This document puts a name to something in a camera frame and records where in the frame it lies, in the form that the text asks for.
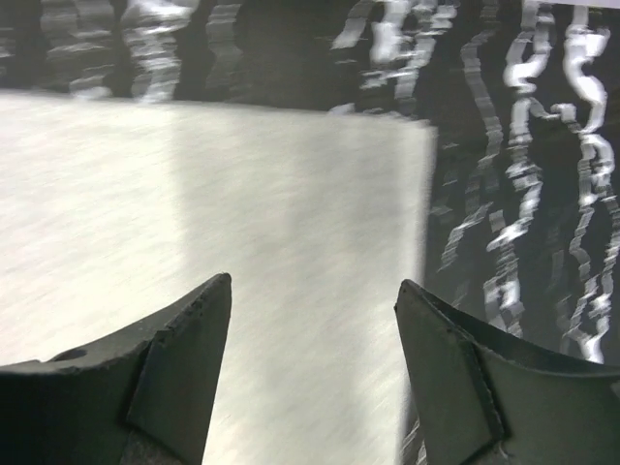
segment rounded hole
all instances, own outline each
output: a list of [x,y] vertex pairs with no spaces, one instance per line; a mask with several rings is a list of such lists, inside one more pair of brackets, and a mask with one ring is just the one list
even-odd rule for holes
[[81,358],[86,355],[86,351],[84,349],[70,349],[67,352],[63,352],[55,356],[51,361],[66,361],[66,360],[75,360],[76,358]]

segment metal sheet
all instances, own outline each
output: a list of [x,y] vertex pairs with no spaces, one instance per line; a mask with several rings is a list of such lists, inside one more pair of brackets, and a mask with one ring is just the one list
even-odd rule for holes
[[205,463],[387,464],[431,132],[364,116],[0,95],[0,363],[47,359],[227,271]]

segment gray surface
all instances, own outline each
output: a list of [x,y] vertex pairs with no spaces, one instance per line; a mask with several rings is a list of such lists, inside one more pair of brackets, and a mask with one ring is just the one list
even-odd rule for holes
[[0,363],[47,359],[218,271],[233,316],[205,463],[393,463],[392,306],[421,270],[430,132],[0,94]]

